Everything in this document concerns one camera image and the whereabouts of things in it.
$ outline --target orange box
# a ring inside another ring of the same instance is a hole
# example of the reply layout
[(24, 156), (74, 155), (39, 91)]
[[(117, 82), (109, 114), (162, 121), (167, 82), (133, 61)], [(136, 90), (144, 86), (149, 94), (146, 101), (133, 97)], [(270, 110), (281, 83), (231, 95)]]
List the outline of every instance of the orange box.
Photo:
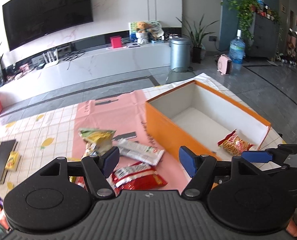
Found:
[(217, 142), (237, 129), (259, 150), (271, 127), (259, 114), (196, 80), (146, 101), (146, 120), (147, 132), (176, 159), (186, 146), (197, 155), (230, 161)]

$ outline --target cabinet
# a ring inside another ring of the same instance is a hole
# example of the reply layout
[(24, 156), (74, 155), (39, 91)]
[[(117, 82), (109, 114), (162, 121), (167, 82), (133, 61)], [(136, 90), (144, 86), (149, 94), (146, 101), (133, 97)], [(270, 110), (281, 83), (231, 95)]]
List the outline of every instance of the cabinet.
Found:
[(274, 57), (279, 29), (279, 24), (254, 13), (253, 23), (250, 27), (254, 39), (250, 41), (250, 49), (246, 50), (246, 54), (250, 57)]

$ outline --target pink box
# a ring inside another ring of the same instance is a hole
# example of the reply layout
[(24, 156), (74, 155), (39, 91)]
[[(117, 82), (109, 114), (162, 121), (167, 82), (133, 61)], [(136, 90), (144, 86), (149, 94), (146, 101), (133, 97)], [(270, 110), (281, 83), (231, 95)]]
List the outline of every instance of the pink box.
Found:
[(121, 36), (111, 37), (111, 44), (112, 44), (113, 49), (121, 48), (122, 47), (122, 37)]

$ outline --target red snack bag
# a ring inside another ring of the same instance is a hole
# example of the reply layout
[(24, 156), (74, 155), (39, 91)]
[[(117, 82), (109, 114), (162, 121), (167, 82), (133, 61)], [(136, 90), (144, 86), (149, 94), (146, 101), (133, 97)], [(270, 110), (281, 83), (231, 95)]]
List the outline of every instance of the red snack bag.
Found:
[(75, 180), (75, 184), (81, 186), (82, 188), (86, 189), (85, 181), (83, 177), (77, 177)]
[(112, 181), (116, 193), (122, 189), (150, 190), (167, 185), (155, 168), (142, 162), (117, 169), (112, 173)]
[(218, 142), (218, 146), (222, 146), (229, 154), (239, 156), (244, 151), (248, 151), (254, 144), (242, 140), (234, 130), (228, 134), (223, 140)]

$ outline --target trash can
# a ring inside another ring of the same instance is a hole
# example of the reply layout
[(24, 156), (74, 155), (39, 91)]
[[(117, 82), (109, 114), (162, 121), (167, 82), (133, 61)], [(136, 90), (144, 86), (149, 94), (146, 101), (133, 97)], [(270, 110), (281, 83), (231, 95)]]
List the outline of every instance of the trash can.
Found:
[(170, 69), (175, 72), (186, 72), (190, 66), (191, 41), (188, 38), (170, 40)]

